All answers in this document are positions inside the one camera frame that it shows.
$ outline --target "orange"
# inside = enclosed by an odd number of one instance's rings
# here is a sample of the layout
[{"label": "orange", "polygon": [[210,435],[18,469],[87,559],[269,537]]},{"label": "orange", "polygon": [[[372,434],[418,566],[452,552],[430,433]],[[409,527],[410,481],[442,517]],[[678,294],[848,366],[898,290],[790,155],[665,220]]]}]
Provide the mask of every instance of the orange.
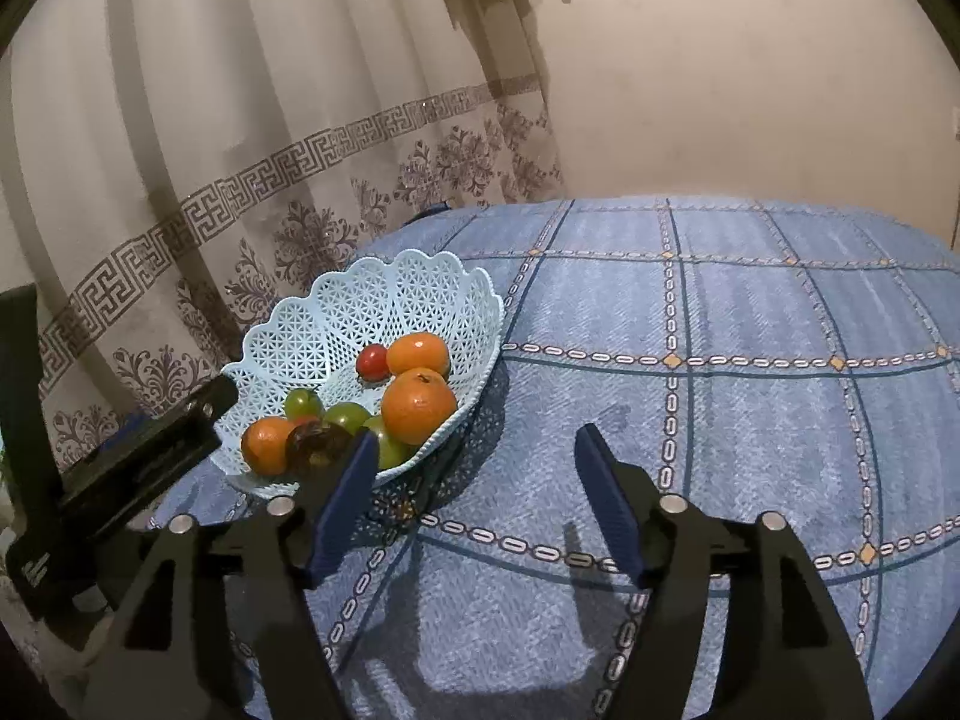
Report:
[{"label": "orange", "polygon": [[400,336],[387,349],[387,367],[395,376],[415,367],[428,367],[445,376],[450,370],[450,355],[443,338],[433,333]]},{"label": "orange", "polygon": [[390,382],[380,402],[387,433],[420,446],[457,410],[453,390],[435,370],[415,367]]},{"label": "orange", "polygon": [[294,423],[294,427],[299,427],[301,425],[305,425],[308,422],[320,422],[322,420],[320,420],[320,418],[317,415],[312,415],[312,413],[305,413],[304,415],[301,415],[301,416],[295,416],[290,421]]},{"label": "orange", "polygon": [[295,427],[285,416],[264,416],[244,431],[240,452],[253,473],[278,476],[286,471],[287,437]]}]

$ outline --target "white curtain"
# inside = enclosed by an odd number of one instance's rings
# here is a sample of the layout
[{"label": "white curtain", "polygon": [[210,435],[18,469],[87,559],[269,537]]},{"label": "white curtain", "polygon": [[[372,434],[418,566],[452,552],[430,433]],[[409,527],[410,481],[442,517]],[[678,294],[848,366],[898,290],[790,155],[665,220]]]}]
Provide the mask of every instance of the white curtain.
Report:
[{"label": "white curtain", "polygon": [[[562,191],[512,0],[39,0],[0,58],[0,289],[40,288],[61,467],[418,210]],[[0,613],[69,704],[83,658]]]}]

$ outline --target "beige wall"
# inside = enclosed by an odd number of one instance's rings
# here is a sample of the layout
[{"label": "beige wall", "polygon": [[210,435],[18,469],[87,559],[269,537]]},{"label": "beige wall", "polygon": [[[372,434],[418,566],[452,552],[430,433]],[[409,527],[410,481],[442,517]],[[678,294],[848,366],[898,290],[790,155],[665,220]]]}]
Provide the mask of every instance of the beige wall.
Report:
[{"label": "beige wall", "polygon": [[528,1],[575,196],[857,204],[949,240],[960,71],[916,1]]}]

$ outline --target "fruit bowl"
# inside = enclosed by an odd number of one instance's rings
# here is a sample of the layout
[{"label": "fruit bowl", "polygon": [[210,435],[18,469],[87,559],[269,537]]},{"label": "fruit bowl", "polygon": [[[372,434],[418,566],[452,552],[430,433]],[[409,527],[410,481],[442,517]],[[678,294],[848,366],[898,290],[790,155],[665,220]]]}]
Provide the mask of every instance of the fruit bowl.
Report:
[{"label": "fruit bowl", "polygon": [[294,493],[296,483],[251,472],[240,453],[248,425],[282,415],[287,392],[298,386],[315,389],[325,405],[353,401],[377,413],[389,382],[360,381],[357,354],[370,343],[390,346],[408,333],[435,333],[448,346],[457,410],[406,463],[378,473],[379,487],[419,464],[467,418],[493,371],[502,326],[503,300],[490,276],[482,268],[465,271],[448,251],[429,257],[405,250],[389,264],[364,257],[344,272],[323,274],[306,298],[280,300],[270,322],[246,334],[243,359],[224,366],[240,397],[215,425],[223,444],[210,459],[245,493]]}]

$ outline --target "blue checkered tablecloth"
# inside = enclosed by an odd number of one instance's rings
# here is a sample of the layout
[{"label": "blue checkered tablecloth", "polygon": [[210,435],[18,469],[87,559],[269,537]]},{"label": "blue checkered tablecloth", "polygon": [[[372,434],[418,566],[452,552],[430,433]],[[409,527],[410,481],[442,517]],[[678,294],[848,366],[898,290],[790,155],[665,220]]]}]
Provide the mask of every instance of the blue checkered tablecloth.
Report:
[{"label": "blue checkered tablecloth", "polygon": [[[408,247],[486,269],[507,329],[437,478],[371,504],[342,569],[308,594],[357,718],[602,714],[644,598],[577,479],[589,421],[708,514],[783,512],[877,715],[896,702],[960,607],[960,259],[864,211],[716,197],[454,210],[365,253]],[[373,516],[420,484],[427,514]],[[204,463],[155,517],[250,506]],[[718,580],[688,717],[709,707],[726,603]],[[248,710],[267,717],[233,617]]]}]

